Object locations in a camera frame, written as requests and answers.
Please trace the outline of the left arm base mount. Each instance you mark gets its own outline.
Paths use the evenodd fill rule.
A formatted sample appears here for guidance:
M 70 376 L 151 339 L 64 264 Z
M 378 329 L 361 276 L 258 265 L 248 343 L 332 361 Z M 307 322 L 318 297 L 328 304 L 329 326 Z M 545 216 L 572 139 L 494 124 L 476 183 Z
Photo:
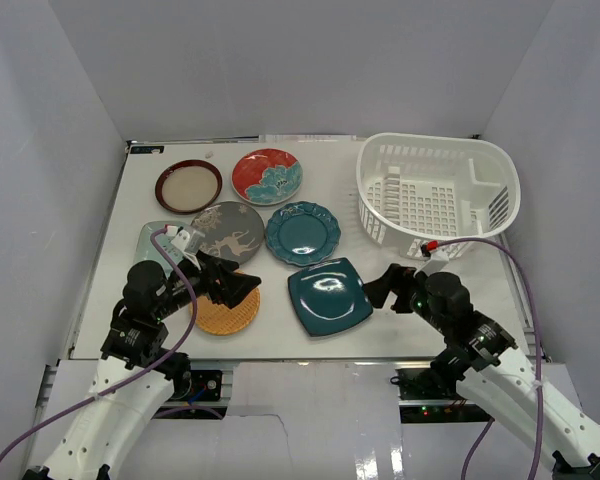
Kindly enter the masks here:
M 190 370 L 176 387 L 167 404 L 160 407 L 155 419 L 222 420 L 227 407 L 221 404 L 223 372 Z

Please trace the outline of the teal square plate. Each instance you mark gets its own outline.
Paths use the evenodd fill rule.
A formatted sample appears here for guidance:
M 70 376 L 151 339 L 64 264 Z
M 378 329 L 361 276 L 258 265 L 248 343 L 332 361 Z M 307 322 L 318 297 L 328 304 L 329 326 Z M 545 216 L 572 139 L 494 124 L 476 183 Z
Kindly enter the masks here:
M 373 307 L 347 258 L 306 267 L 287 279 L 292 307 L 310 337 L 340 334 L 364 322 Z

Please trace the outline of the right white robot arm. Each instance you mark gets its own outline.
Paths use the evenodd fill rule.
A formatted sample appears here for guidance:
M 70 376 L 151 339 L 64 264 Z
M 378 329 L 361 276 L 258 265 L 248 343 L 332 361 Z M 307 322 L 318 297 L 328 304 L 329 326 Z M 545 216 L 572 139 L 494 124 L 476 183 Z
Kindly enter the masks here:
M 375 308 L 416 314 L 438 331 L 445 348 L 418 375 L 441 397 L 473 402 L 534 451 L 555 479 L 600 479 L 600 425 L 543 379 L 539 367 L 495 320 L 475 309 L 450 272 L 427 275 L 392 264 L 363 290 Z

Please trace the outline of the woven bamboo round plate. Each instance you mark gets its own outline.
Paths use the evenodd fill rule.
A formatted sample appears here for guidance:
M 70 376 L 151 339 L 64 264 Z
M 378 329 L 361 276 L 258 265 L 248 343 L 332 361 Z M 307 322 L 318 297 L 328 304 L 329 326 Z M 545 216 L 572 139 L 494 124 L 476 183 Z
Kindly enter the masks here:
M 236 307 L 214 304 L 206 296 L 197 299 L 195 325 L 203 332 L 215 336 L 229 336 L 247 328 L 256 318 L 261 303 L 256 287 Z

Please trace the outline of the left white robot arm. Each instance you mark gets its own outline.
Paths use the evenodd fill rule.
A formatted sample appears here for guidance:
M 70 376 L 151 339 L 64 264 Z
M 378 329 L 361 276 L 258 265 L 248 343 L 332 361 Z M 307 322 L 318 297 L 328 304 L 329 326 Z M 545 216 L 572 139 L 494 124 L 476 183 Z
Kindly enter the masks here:
M 165 319 L 201 296 L 234 308 L 261 283 L 237 263 L 203 252 L 171 273 L 143 260 L 127 274 L 85 398 L 52 454 L 27 479 L 114 479 L 132 446 L 169 399 L 191 387 L 189 357 L 163 343 Z

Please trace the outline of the grey plate with deer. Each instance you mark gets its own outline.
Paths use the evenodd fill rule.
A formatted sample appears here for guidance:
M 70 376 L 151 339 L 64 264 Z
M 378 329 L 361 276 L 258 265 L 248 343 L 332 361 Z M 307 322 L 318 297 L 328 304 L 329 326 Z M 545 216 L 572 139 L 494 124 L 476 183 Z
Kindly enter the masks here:
M 225 201 L 194 216 L 191 225 L 204 235 L 200 250 L 240 265 L 251 260 L 265 239 L 264 222 L 251 206 Z

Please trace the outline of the teal scalloped round plate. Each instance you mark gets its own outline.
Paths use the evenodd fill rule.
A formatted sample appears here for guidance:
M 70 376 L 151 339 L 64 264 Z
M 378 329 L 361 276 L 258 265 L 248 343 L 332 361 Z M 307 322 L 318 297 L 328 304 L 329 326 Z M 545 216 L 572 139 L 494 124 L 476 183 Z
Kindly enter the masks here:
M 341 229 L 326 207 L 307 201 L 277 209 L 265 228 L 266 245 L 280 261 L 298 267 L 318 264 L 339 245 Z

